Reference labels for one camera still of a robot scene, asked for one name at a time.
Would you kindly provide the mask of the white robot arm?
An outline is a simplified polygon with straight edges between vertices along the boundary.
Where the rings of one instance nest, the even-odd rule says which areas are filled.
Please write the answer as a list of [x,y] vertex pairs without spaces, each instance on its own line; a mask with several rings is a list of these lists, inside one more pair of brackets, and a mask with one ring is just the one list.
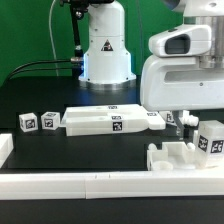
[[149,39],[140,102],[170,111],[177,133],[185,110],[224,108],[224,0],[162,0],[183,14],[183,24]]

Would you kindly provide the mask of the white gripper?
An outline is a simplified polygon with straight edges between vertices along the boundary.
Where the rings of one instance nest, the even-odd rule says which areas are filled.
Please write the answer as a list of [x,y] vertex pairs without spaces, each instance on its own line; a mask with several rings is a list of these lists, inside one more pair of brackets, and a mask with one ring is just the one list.
[[224,108],[224,69],[202,69],[197,57],[152,55],[143,66],[140,102],[148,111],[174,111],[176,134],[183,139],[181,110]]

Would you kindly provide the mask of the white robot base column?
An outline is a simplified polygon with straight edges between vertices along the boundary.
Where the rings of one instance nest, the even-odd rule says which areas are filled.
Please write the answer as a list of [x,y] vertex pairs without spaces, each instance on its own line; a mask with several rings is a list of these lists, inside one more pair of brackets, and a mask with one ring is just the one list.
[[95,90],[117,90],[132,85],[131,54],[125,47],[125,11],[114,0],[89,6],[89,48],[84,54],[80,84]]

